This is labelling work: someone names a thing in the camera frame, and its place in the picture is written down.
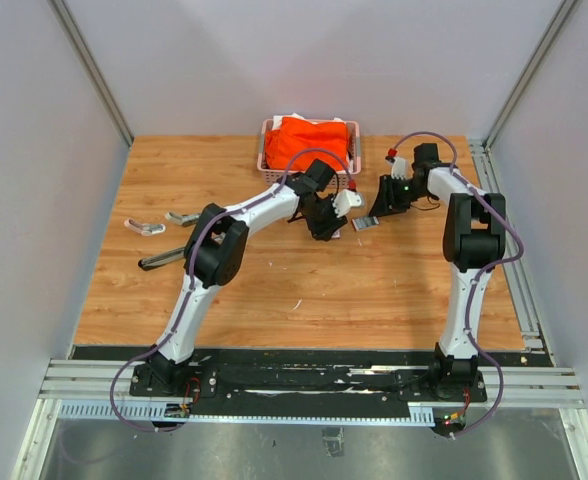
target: laundry basket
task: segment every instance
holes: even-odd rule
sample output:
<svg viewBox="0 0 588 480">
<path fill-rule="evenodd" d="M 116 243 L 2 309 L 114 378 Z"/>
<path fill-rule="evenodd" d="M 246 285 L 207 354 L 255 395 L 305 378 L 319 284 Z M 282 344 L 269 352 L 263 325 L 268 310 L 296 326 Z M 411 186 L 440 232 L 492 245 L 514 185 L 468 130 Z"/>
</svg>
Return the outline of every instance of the laundry basket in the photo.
<svg viewBox="0 0 588 480">
<path fill-rule="evenodd" d="M 315 119 L 307 119 L 310 122 L 329 122 L 331 120 L 315 120 Z M 259 149 L 258 149 L 258 161 L 256 162 L 256 166 L 258 167 L 258 171 L 261 172 L 263 175 L 263 180 L 268 185 L 273 184 L 279 178 L 283 176 L 283 170 L 272 170 L 267 165 L 267 160 L 265 158 L 265 134 L 272 130 L 272 125 L 274 121 L 271 118 L 268 118 L 263 122 L 263 128 L 261 129 L 261 138 L 259 140 Z M 347 129 L 350 134 L 349 138 L 349 145 L 347 148 L 348 157 L 350 161 L 350 173 L 352 177 L 358 175 L 361 172 L 361 136 L 358 129 L 358 123 L 356 122 L 345 122 L 347 125 Z M 338 173 L 338 185 L 340 188 L 347 188 L 348 178 L 345 172 Z M 336 187 L 336 176 L 332 178 L 332 181 L 329 183 L 330 187 Z"/>
</svg>

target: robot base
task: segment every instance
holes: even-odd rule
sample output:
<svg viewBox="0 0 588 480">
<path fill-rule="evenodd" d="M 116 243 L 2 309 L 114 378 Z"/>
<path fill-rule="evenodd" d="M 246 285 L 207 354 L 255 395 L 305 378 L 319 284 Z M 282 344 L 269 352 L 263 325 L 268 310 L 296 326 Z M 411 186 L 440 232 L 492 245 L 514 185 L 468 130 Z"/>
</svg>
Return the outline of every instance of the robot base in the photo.
<svg viewBox="0 0 588 480">
<path fill-rule="evenodd" d="M 216 395 L 218 371 L 215 367 L 190 364 L 189 360 L 176 365 L 157 352 L 147 362 L 134 368 L 130 380 L 130 395 L 182 398 L 190 380 L 195 380 L 194 383 L 200 385 L 200 398 L 211 398 Z"/>
<path fill-rule="evenodd" d="M 469 388 L 472 403 L 487 401 L 483 374 L 476 372 L 474 382 L 430 381 L 426 370 L 398 370 L 396 380 L 400 386 L 398 399 L 406 402 L 465 402 L 464 388 Z"/>
</svg>

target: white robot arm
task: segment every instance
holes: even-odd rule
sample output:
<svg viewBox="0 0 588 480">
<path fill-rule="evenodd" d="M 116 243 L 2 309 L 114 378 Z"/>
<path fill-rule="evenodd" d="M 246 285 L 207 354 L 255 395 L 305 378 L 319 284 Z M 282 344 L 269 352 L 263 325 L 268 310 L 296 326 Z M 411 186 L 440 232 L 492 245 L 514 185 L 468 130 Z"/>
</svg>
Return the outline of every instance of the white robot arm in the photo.
<svg viewBox="0 0 588 480">
<path fill-rule="evenodd" d="M 254 233 L 300 214 L 312 237 L 327 241 L 347 223 L 345 215 L 351 208 L 365 205 L 363 197 L 352 190 L 319 197 L 317 192 L 325 189 L 333 175 L 329 166 L 316 160 L 304 174 L 288 176 L 283 185 L 274 184 L 243 203 L 226 208 L 210 204 L 203 210 L 185 247 L 187 261 L 178 301 L 157 342 L 158 352 L 148 360 L 161 381 L 172 384 L 173 371 L 192 356 L 196 334 L 210 304 L 238 272 L 245 244 Z"/>
<path fill-rule="evenodd" d="M 378 196 L 370 215 L 403 213 L 421 197 L 439 200 L 447 206 L 443 254 L 450 262 L 452 282 L 447 321 L 436 345 L 431 381 L 471 384 L 477 374 L 478 351 L 468 334 L 477 338 L 483 296 L 492 270 L 479 273 L 503 257 L 505 228 L 478 202 L 470 191 L 472 185 L 458 169 L 440 162 L 436 144 L 422 144 L 414 149 L 411 178 L 407 177 L 405 159 L 388 157 L 388 161 L 392 162 L 392 171 L 380 177 Z M 505 217 L 502 195 L 474 189 Z"/>
</svg>

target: white wall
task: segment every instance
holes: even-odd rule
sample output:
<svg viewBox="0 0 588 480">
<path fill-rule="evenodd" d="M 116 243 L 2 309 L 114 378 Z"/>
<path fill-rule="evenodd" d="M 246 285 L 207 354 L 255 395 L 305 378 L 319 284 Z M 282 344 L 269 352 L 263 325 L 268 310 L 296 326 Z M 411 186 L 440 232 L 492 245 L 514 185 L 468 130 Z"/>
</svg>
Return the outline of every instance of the white wall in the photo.
<svg viewBox="0 0 588 480">
<path fill-rule="evenodd" d="M 0 0 L 0 479 L 72 340 L 125 157 L 47 2 Z"/>
<path fill-rule="evenodd" d="M 588 405 L 588 0 L 493 151 L 552 346 Z"/>
<path fill-rule="evenodd" d="M 278 112 L 484 136 L 559 0 L 68 0 L 137 134 Z"/>
</svg>

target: wooden floor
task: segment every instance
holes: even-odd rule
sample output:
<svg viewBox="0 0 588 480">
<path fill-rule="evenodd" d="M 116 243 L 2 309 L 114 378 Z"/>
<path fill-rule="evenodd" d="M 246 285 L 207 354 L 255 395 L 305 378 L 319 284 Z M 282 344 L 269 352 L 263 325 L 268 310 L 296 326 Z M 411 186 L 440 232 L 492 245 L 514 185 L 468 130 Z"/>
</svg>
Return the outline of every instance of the wooden floor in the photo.
<svg viewBox="0 0 588 480">
<path fill-rule="evenodd" d="M 462 172 L 476 182 L 464 137 L 452 137 Z M 392 137 L 363 139 L 364 170 L 356 178 L 368 205 Z M 431 139 L 412 139 L 399 154 Z M 191 228 L 165 222 L 165 212 L 200 212 L 246 200 L 266 186 L 256 171 L 255 137 L 137 137 L 89 290 L 77 344 L 151 344 L 163 332 L 180 290 L 177 262 L 143 272 L 141 257 L 182 246 Z M 441 158 L 450 152 L 439 145 Z M 366 214 L 356 210 L 354 216 Z M 271 225 L 252 237 L 238 276 L 214 300 L 199 333 L 201 346 L 425 348 L 438 340 L 450 291 L 443 259 L 446 208 L 381 219 L 376 228 L 342 229 L 329 243 L 311 239 L 304 222 Z M 164 222 L 141 237 L 123 226 L 132 217 Z M 502 270 L 486 294 L 480 343 L 522 349 Z"/>
</svg>

